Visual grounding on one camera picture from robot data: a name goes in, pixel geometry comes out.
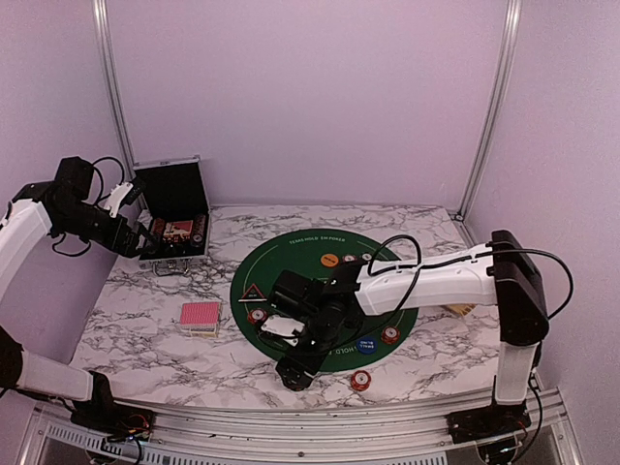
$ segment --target white wall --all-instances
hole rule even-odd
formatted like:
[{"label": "white wall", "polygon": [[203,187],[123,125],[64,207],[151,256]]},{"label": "white wall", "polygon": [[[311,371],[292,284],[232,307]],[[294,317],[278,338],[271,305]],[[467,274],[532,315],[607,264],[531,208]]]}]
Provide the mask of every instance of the white wall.
[{"label": "white wall", "polygon": [[[62,157],[94,160],[119,152],[90,2],[3,2],[0,31],[4,214],[24,184],[53,179]],[[115,181],[112,168],[105,173]],[[69,259],[53,254],[50,244],[39,244],[9,287],[0,325],[30,351],[67,362],[114,256],[95,245]],[[0,463],[15,463],[31,410],[32,402],[13,392],[0,400]]]},{"label": "white wall", "polygon": [[138,161],[201,154],[215,203],[455,208],[507,2],[108,2]]},{"label": "white wall", "polygon": [[[525,3],[508,99],[469,226],[565,258],[573,304],[541,373],[559,385],[588,465],[617,463],[620,418],[620,3]],[[543,264],[548,304],[565,278]]]}]

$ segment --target blue button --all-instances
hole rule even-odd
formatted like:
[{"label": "blue button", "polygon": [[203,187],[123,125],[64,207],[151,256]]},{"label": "blue button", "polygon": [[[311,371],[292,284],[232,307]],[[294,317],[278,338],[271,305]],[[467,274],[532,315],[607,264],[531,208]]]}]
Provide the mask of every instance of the blue button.
[{"label": "blue button", "polygon": [[364,337],[363,339],[359,339],[356,345],[359,352],[365,356],[374,354],[377,352],[377,348],[379,347],[379,343],[374,337]]}]

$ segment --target red striped playing card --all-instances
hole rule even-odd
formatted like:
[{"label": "red striped playing card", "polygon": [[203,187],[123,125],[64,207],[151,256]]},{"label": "red striped playing card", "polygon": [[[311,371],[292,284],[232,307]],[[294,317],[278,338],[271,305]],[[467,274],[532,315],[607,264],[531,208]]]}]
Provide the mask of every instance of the red striped playing card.
[{"label": "red striped playing card", "polygon": [[217,334],[220,307],[220,302],[184,303],[181,310],[181,328]]}]

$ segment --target metal vent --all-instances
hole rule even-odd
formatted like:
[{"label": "metal vent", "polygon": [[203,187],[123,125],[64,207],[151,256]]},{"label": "metal vent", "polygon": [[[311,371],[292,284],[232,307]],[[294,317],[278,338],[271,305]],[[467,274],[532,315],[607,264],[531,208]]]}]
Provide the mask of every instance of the metal vent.
[{"label": "metal vent", "polygon": [[[136,460],[138,449],[133,443],[109,444],[104,442],[104,436],[96,431],[81,429],[78,426],[51,422],[47,429],[47,437],[76,448],[97,452],[113,458]],[[142,465],[268,465],[269,462],[254,462],[252,460],[222,460],[205,457],[192,453],[166,450],[166,446],[143,443]],[[270,462],[283,465],[282,462]],[[444,452],[416,457],[400,458],[398,460],[371,460],[347,462],[348,465],[448,465]]]}]

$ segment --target green poker mat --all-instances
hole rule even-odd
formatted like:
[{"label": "green poker mat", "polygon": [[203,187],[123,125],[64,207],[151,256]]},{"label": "green poker mat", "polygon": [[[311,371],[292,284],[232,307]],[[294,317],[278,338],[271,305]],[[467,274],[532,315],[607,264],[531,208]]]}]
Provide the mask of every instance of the green poker mat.
[{"label": "green poker mat", "polygon": [[[247,319],[248,314],[255,308],[262,308],[269,315],[279,312],[267,302],[240,302],[246,292],[256,285],[261,294],[268,297],[271,287],[284,269],[307,278],[326,280],[334,269],[333,256],[339,263],[349,255],[367,258],[367,254],[372,254],[380,245],[364,235],[332,229],[300,230],[270,239],[252,251],[234,274],[231,285],[231,309],[234,320],[250,344],[268,357],[279,360],[290,347],[289,344],[273,340],[265,343],[258,337],[256,329]],[[385,249],[378,256],[378,260],[400,259],[389,249]],[[364,336],[372,337],[378,343],[377,351],[370,355],[357,350],[357,341],[339,347],[356,332],[354,329],[344,329],[335,346],[337,349],[332,350],[325,358],[320,371],[353,370],[386,357],[407,338],[417,317],[417,310],[400,310],[393,317],[390,314],[367,317],[359,334],[364,335],[368,330],[376,328]],[[396,343],[388,345],[381,340],[381,334],[386,326],[395,326],[400,330],[400,339]]]}]

